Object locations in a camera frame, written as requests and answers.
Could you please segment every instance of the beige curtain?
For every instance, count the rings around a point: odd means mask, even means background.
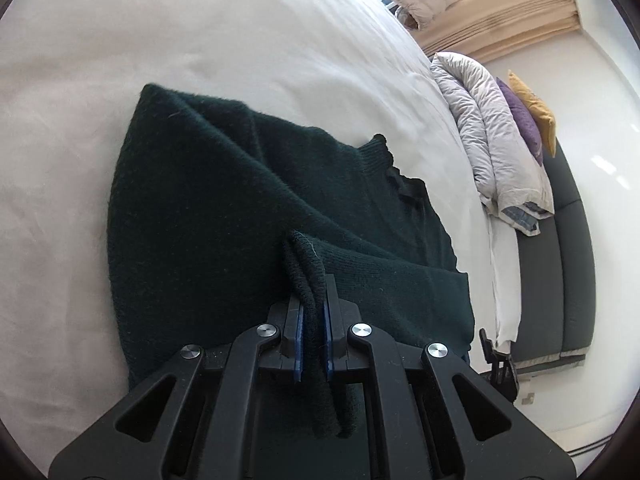
[[[575,0],[457,0],[412,36],[427,56],[449,50],[487,62],[579,28]]]

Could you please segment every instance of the yellow pillow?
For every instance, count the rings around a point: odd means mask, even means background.
[[[511,70],[509,70],[509,86],[536,121],[542,137],[542,144],[548,149],[551,156],[556,156],[556,117],[553,112]]]

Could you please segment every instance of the folded duvet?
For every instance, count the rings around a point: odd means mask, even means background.
[[[526,235],[539,234],[538,220],[554,212],[551,185],[495,79],[477,61],[454,52],[435,54],[431,69],[458,125],[487,211]]]

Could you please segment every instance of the bed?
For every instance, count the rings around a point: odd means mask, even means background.
[[[378,0],[14,0],[0,51],[0,418],[42,471],[127,390],[106,211],[148,82],[353,146],[383,133],[427,185],[476,328],[507,348],[516,338],[515,232],[483,211],[429,61]],[[488,369],[477,341],[470,358]]]

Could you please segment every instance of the white duvet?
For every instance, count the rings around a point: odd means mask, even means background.
[[[396,166],[427,185],[477,327],[496,333],[492,245],[456,123],[379,1],[14,0],[0,52],[0,416],[42,470],[126,392],[106,210],[147,82],[354,146],[385,134]],[[513,244],[503,253],[517,264]]]
[[[434,77],[456,119],[487,211],[527,236],[554,212],[544,166],[531,155],[489,71],[456,52],[433,56]]]

